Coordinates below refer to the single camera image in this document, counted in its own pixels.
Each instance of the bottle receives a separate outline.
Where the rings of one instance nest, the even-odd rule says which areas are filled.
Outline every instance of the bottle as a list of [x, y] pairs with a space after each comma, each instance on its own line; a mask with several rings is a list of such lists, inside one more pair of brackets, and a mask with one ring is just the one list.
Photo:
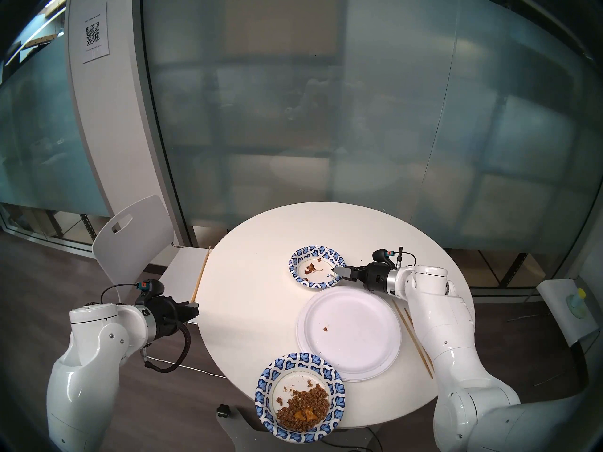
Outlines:
[[578, 288], [576, 293], [568, 295], [566, 298], [567, 307], [578, 319], [583, 319], [586, 316], [586, 304], [584, 303], [585, 298], [586, 292], [581, 288]]

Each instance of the chair backrest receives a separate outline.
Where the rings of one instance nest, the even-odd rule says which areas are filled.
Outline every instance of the chair backrest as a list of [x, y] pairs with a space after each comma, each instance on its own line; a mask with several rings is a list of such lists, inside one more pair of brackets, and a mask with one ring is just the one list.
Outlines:
[[[121, 221], [121, 229], [114, 231]], [[174, 227], [159, 196], [149, 196], [117, 213], [97, 234], [92, 254], [113, 284], [134, 283], [174, 239]], [[121, 302], [131, 287], [117, 287]]]

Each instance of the glass wall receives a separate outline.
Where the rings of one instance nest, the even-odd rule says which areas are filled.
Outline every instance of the glass wall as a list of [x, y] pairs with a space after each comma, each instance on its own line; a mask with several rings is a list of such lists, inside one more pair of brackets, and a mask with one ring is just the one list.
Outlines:
[[533, 287], [603, 174], [601, 81], [488, 0], [143, 0], [155, 109], [189, 225], [340, 201]]
[[0, 217], [20, 233], [89, 245], [108, 211], [73, 112], [62, 36], [65, 5], [41, 5], [3, 56]]

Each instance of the wooden chopstick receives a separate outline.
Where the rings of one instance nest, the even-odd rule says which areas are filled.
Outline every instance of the wooden chopstick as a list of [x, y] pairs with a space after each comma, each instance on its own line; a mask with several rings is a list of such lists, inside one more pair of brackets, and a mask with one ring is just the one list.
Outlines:
[[406, 323], [406, 319], [402, 315], [402, 311], [400, 311], [400, 308], [398, 307], [398, 305], [396, 304], [395, 301], [392, 300], [392, 303], [394, 303], [395, 310], [398, 311], [398, 314], [400, 315], [400, 319], [402, 319], [402, 322], [404, 323], [404, 327], [406, 327], [406, 330], [408, 331], [408, 334], [411, 336], [411, 339], [412, 339], [413, 343], [415, 344], [415, 348], [417, 349], [417, 351], [421, 355], [421, 360], [423, 360], [423, 364], [425, 365], [425, 369], [427, 369], [427, 372], [429, 373], [429, 377], [431, 379], [433, 379], [434, 376], [433, 376], [433, 374], [431, 374], [431, 371], [429, 370], [429, 366], [427, 364], [427, 361], [425, 361], [425, 357], [423, 356], [423, 351], [419, 347], [419, 343], [417, 342], [417, 340], [415, 339], [414, 335], [412, 334], [412, 331], [411, 331], [410, 327], [408, 327], [408, 324]]
[[[408, 312], [408, 309], [404, 308], [404, 312], [408, 316], [408, 320], [411, 321], [412, 328], [414, 328], [414, 324], [412, 323], [412, 317], [411, 317], [410, 313]], [[427, 350], [425, 349], [425, 347], [423, 347], [423, 349], [425, 350], [425, 354], [427, 355], [427, 359], [429, 360], [429, 364], [431, 365], [431, 369], [434, 369], [434, 364], [431, 362], [431, 358], [429, 357], [429, 353], [427, 353]]]
[[212, 252], [212, 247], [208, 248], [208, 253], [205, 255], [205, 259], [203, 260], [203, 265], [201, 266], [201, 272], [199, 272], [199, 277], [197, 278], [197, 284], [195, 285], [195, 290], [191, 296], [191, 303], [195, 302], [195, 298], [197, 298], [197, 290], [199, 289], [199, 284], [201, 283], [201, 276], [203, 275], [203, 271], [205, 270], [205, 264], [208, 263], [209, 253]]

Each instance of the blue patterned paper bowl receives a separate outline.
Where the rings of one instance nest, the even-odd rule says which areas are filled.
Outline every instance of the blue patterned paper bowl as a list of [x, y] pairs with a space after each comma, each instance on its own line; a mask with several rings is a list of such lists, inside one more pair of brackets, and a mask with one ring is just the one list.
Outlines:
[[[291, 398], [290, 391], [307, 391], [316, 384], [327, 392], [330, 408], [323, 422], [307, 432], [299, 433], [281, 427], [276, 412]], [[309, 353], [289, 353], [268, 368], [257, 381], [256, 413], [264, 427], [279, 439], [301, 444], [316, 442], [333, 432], [346, 409], [346, 389], [339, 373], [321, 357]]]
[[291, 255], [289, 273], [297, 283], [320, 290], [332, 287], [341, 280], [341, 277], [332, 269], [344, 265], [346, 265], [346, 261], [343, 260], [343, 257], [331, 248], [304, 246]]

